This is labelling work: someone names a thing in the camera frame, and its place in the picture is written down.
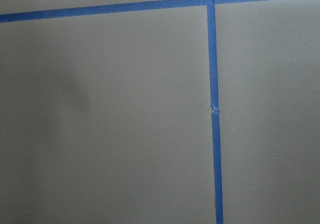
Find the blue tape grid lines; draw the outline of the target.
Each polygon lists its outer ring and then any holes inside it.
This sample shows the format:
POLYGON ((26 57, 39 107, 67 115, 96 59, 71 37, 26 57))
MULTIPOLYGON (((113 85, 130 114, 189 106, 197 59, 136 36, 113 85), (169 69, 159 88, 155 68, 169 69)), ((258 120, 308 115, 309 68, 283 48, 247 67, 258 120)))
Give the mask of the blue tape grid lines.
POLYGON ((82 16, 93 14, 132 12, 153 9, 166 9, 191 6, 206 6, 207 32, 208 32, 208 59, 210 76, 210 107, 212 123, 212 147, 214 169, 214 194, 215 194, 215 222, 224 223, 223 204, 223 179, 222 179, 222 154, 220 132, 220 107, 218 85, 218 52, 217 52, 217 28, 216 5, 242 2, 258 2, 267 0, 150 0, 140 2, 94 5, 61 9, 49 9, 39 11, 15 12, 1 14, 1 22, 15 22, 36 19, 49 19, 58 17, 82 16))

